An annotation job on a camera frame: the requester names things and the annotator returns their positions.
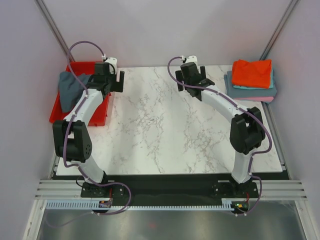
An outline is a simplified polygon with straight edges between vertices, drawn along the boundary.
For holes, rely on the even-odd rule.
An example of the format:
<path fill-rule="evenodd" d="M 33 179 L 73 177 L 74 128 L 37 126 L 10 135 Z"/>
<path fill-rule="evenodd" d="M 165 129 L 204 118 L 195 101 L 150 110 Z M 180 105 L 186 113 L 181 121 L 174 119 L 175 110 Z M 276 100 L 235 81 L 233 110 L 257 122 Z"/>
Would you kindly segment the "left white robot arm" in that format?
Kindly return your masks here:
<path fill-rule="evenodd" d="M 75 107 L 63 120 L 56 120 L 52 125 L 56 155 L 63 159 L 66 168 L 76 167 L 99 197 L 109 193 L 110 185 L 105 171 L 92 156 L 93 144 L 87 127 L 105 98 L 111 92 L 124 90 L 125 72 L 118 71 L 117 62 L 115 57 L 96 62 L 94 74 Z"/>

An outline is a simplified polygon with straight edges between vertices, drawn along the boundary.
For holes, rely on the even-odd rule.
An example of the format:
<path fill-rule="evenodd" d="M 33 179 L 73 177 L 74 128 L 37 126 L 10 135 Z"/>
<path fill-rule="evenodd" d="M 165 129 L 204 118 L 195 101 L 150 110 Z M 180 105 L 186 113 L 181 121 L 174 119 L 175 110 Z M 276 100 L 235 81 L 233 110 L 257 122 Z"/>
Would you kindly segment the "dark blue-grey t-shirt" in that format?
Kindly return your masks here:
<path fill-rule="evenodd" d="M 68 113 L 77 104 L 85 89 L 71 72 L 63 71 L 59 74 L 58 90 L 61 110 Z"/>

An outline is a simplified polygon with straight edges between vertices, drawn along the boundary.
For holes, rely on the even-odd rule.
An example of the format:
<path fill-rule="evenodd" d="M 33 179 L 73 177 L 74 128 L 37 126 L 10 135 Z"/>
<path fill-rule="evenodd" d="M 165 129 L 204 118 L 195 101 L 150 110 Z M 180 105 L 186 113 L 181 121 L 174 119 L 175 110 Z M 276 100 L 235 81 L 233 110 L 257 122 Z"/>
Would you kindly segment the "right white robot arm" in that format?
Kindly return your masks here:
<path fill-rule="evenodd" d="M 205 67 L 195 62 L 184 63 L 175 72 L 178 90 L 187 91 L 192 97 L 213 107 L 230 123 L 229 141 L 235 150 L 234 166 L 229 191 L 235 197 L 247 191 L 250 180 L 252 154 L 266 138 L 262 114 L 259 108 L 247 108 L 220 91 L 206 78 Z"/>

